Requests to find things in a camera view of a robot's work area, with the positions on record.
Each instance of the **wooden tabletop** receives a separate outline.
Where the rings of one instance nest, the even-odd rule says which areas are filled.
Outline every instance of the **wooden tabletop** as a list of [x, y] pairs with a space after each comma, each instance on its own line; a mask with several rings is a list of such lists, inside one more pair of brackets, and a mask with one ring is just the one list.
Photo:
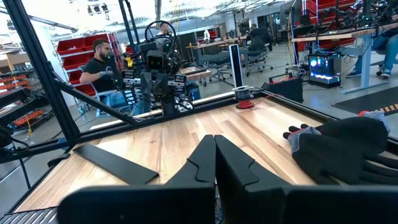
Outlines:
[[[257, 105], [250, 110], [225, 106], [88, 143], [157, 171], [159, 177], [151, 183], [163, 184], [184, 165], [206, 134], [222, 134], [289, 183], [313, 185], [293, 160], [282, 133], [291, 125], [320, 123], [263, 98], [253, 102]], [[70, 158], [61, 161], [17, 211], [56, 206], [66, 195], [93, 185], [126, 183], [72, 151]]]
[[227, 39], [227, 40], [221, 40], [221, 41], [217, 41], [217, 42], [213, 42], [213, 43], [209, 43], [209, 44], [201, 44], [199, 46], [188, 46], [186, 48], [192, 48], [192, 49], [200, 49], [200, 48], [204, 48], [204, 47], [210, 47], [210, 46], [214, 46], [214, 45], [220, 45], [220, 44], [227, 44], [227, 43], [231, 43], [237, 40], [246, 40], [247, 36], [242, 36], [242, 37], [236, 37], [236, 38], [232, 38], [232, 39]]
[[[202, 68], [198, 68], [198, 67], [188, 67], [188, 68], [181, 68], [180, 69], [180, 73], [181, 74], [186, 74], [189, 72], [194, 72], [195, 70], [201, 70]], [[198, 72], [198, 73], [194, 73], [191, 75], [187, 75], [187, 80], [198, 80], [200, 78], [206, 78], [206, 77], [210, 77], [211, 76], [211, 71], [210, 70], [206, 70], [204, 72]]]
[[[379, 32], [393, 29], [393, 28], [398, 28], [398, 22], [395, 22], [393, 24], [388, 24], [384, 26], [379, 27]], [[335, 39], [347, 39], [347, 38], [357, 38], [362, 35], [366, 34], [373, 34], [376, 32], [376, 28], [372, 29], [365, 29], [365, 30], [354, 30], [354, 29], [348, 29], [348, 30], [339, 30], [340, 33], [345, 32], [344, 34], [335, 34], [335, 35], [319, 35], [318, 40], [335, 40]], [[316, 41], [316, 37], [299, 37], [299, 38], [294, 38], [292, 39], [292, 42], [301, 42], [301, 41]]]

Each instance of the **black t-shirt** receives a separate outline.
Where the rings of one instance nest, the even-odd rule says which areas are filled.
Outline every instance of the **black t-shirt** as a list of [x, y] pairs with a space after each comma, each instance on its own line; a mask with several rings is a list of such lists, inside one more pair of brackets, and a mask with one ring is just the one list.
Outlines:
[[[86, 67], [83, 71], [88, 72], [90, 74], [96, 74], [98, 72], [106, 71], [107, 67], [108, 67], [107, 63], [102, 62], [96, 58], [92, 58], [87, 62]], [[99, 80], [95, 80], [93, 82], [93, 85], [98, 93], [103, 91], [113, 90], [114, 88], [113, 80], [108, 75], [103, 76]]]

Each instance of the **jeans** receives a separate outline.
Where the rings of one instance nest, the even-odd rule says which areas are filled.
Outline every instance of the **jeans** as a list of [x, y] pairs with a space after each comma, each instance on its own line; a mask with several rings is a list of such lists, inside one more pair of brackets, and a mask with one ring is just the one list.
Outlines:
[[[120, 108], [122, 106], [126, 106], [126, 101], [124, 100], [123, 94], [120, 91], [112, 93], [110, 96], [111, 107], [113, 108]], [[150, 103], [139, 100], [133, 106], [133, 115], [139, 115], [143, 113], [150, 112]]]
[[[373, 40], [372, 50], [385, 50], [386, 56], [384, 57], [383, 68], [392, 70], [392, 65], [396, 60], [398, 54], [398, 34], [392, 37], [380, 35]], [[362, 71], [362, 56], [358, 57], [355, 63], [355, 71]]]

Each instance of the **man with beard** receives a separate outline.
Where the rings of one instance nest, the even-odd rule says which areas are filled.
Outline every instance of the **man with beard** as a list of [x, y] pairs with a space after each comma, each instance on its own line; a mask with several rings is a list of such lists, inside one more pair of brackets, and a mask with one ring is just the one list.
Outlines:
[[[80, 76], [80, 83], [92, 83], [98, 93], [113, 90], [113, 72], [111, 71], [111, 67], [105, 62], [105, 55], [111, 51], [111, 46], [106, 40], [98, 39], [93, 43], [93, 50], [94, 57], [90, 59], [84, 67], [83, 73]], [[134, 105], [133, 115], [149, 112], [149, 100], [144, 99], [139, 90], [135, 92], [137, 102]], [[120, 91], [115, 91], [107, 97], [110, 97], [111, 106], [113, 108], [126, 106], [126, 101]]]

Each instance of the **black metal frame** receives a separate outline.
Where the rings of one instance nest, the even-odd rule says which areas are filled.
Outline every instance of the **black metal frame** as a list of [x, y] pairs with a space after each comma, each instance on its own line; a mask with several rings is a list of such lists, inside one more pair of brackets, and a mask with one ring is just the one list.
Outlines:
[[[200, 113], [207, 110], [212, 110], [215, 108], [219, 108], [222, 106], [228, 106], [235, 104], [237, 101], [234, 99], [233, 95], [223, 96], [214, 100], [208, 100], [202, 103], [195, 104], [195, 109], [186, 111], [183, 113], [177, 113], [170, 116], [154, 116], [151, 119], [144, 120], [141, 122], [136, 121], [135, 119], [125, 116], [120, 112], [116, 111], [113, 108], [110, 108], [99, 102], [97, 100], [92, 99], [91, 97], [85, 95], [84, 93], [75, 90], [73, 87], [67, 85], [66, 83], [61, 82], [61, 79], [57, 80], [56, 75], [53, 74], [53, 71], [50, 68], [50, 65], [47, 63], [47, 58], [44, 55], [44, 51], [41, 48], [40, 42], [36, 36], [36, 33], [30, 23], [30, 20], [26, 14], [26, 11], [22, 5], [21, 0], [3, 0], [9, 15], [14, 23], [18, 34], [22, 40], [22, 43], [25, 46], [27, 54], [37, 72], [37, 75], [42, 83], [42, 86], [47, 93], [47, 98], [53, 108], [53, 111], [57, 117], [57, 120], [60, 124], [60, 127], [66, 137], [66, 142], [58, 142], [58, 139], [50, 140], [47, 142], [42, 142], [40, 144], [35, 144], [30, 147], [30, 149], [23, 154], [13, 154], [7, 157], [0, 157], [0, 163], [9, 162], [13, 160], [22, 159], [24, 157], [34, 156], [37, 154], [49, 152], [52, 150], [68, 147], [65, 153], [68, 153], [75, 144], [83, 143], [87, 141], [91, 141], [94, 139], [104, 138], [110, 135], [123, 133], [125, 131], [130, 131], [133, 129], [142, 128], [145, 126], [150, 126], [153, 124], [169, 121], [172, 119], [181, 118], [183, 116], [188, 116], [195, 113]], [[122, 120], [123, 122], [118, 124], [109, 125], [107, 127], [98, 128], [90, 131], [80, 132], [78, 127], [76, 126], [68, 108], [65, 100], [63, 99], [62, 92], [71, 94], [74, 97], [77, 97], [88, 104], [97, 107], [103, 110], [106, 113], [114, 116]], [[306, 116], [309, 116], [315, 120], [326, 122], [331, 119], [338, 119], [336, 117], [332, 117], [325, 113], [316, 111], [307, 106], [304, 106], [300, 103], [297, 103], [292, 100], [288, 100], [286, 98], [281, 98], [279, 96], [274, 96], [272, 93], [267, 91], [259, 91], [253, 94], [255, 97], [269, 96], [272, 95], [269, 99], [275, 101], [278, 104], [281, 104], [285, 107], [288, 107], [292, 110], [298, 111], [299, 113], [303, 113]], [[398, 152], [398, 140], [395, 138], [389, 138], [389, 147], [393, 152]], [[57, 164], [54, 164], [46, 173], [43, 175], [26, 194], [10, 209], [10, 212], [13, 212], [29, 195], [31, 192], [35, 190], [35, 188], [44, 180], [44, 178], [52, 171], [52, 169]]]

